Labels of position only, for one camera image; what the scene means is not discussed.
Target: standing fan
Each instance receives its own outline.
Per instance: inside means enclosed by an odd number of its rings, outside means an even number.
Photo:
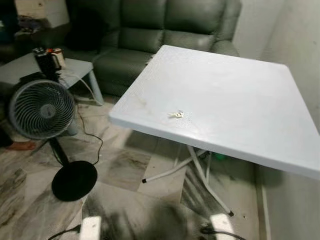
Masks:
[[[72,95],[51,80],[33,80],[16,87],[8,104],[9,120],[15,129],[27,138],[48,140],[62,164],[52,181],[53,194],[62,201],[80,199],[97,181],[96,168],[87,161],[69,162],[56,139],[69,127],[74,114]]]

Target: sofa backrest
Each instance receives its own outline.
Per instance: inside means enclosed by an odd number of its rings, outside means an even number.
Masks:
[[[232,40],[240,0],[67,0],[71,21],[77,8],[95,9],[110,26],[103,44],[156,53],[162,45],[209,51]]]

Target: white wall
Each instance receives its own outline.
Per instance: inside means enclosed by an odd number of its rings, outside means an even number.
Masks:
[[[240,0],[242,10],[233,44],[243,58],[260,59],[284,0]]]
[[[290,68],[320,130],[320,1],[286,0],[261,59]],[[320,239],[320,181],[263,166],[259,174],[270,238]]]

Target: table leg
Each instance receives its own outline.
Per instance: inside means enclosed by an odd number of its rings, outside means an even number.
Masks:
[[[196,155],[200,156],[200,155],[204,154],[205,152],[206,152],[205,150],[199,150],[196,153]],[[142,179],[142,182],[145,184],[145,183],[150,182],[152,180],[160,179],[162,177],[165,177],[165,176],[168,176],[170,174],[173,174],[176,171],[178,171],[179,169],[182,169],[185,165],[190,163],[192,160],[193,160],[192,157],[188,157],[186,160],[183,160],[180,164],[178,164],[174,168],[172,168],[172,169],[170,169],[168,171],[165,171],[163,173],[160,173],[160,174],[158,174],[156,176],[151,176],[151,177],[148,177],[148,178],[144,178],[144,179]]]
[[[99,88],[99,85],[97,83],[97,79],[96,79],[96,76],[94,74],[94,71],[91,70],[89,72],[89,81],[90,81],[90,85],[91,85],[91,88],[92,88],[92,91],[93,91],[93,94],[96,98],[96,100],[101,103],[97,103],[99,106],[102,106],[103,103],[104,103],[104,99],[102,97],[102,94],[101,94],[101,91],[100,91],[100,88]]]
[[[187,148],[189,150],[189,153],[192,157],[192,160],[195,164],[196,169],[198,170],[199,174],[200,174],[200,178],[205,186],[205,188],[208,190],[208,192],[216,199],[216,201],[221,205],[221,207],[223,207],[223,209],[232,217],[234,215],[234,213],[227,207],[227,205],[218,197],[218,195],[211,189],[211,187],[209,186],[209,184],[207,183],[205,174],[202,171],[201,165],[199,163],[198,157],[195,153],[195,150],[192,146],[187,145]]]

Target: baseboard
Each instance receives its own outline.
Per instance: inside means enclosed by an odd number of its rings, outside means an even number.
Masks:
[[[264,181],[263,166],[256,165],[255,180],[256,180],[255,182],[256,200],[257,200],[258,218],[259,218],[259,239],[272,240],[266,187],[264,185],[265,181]]]

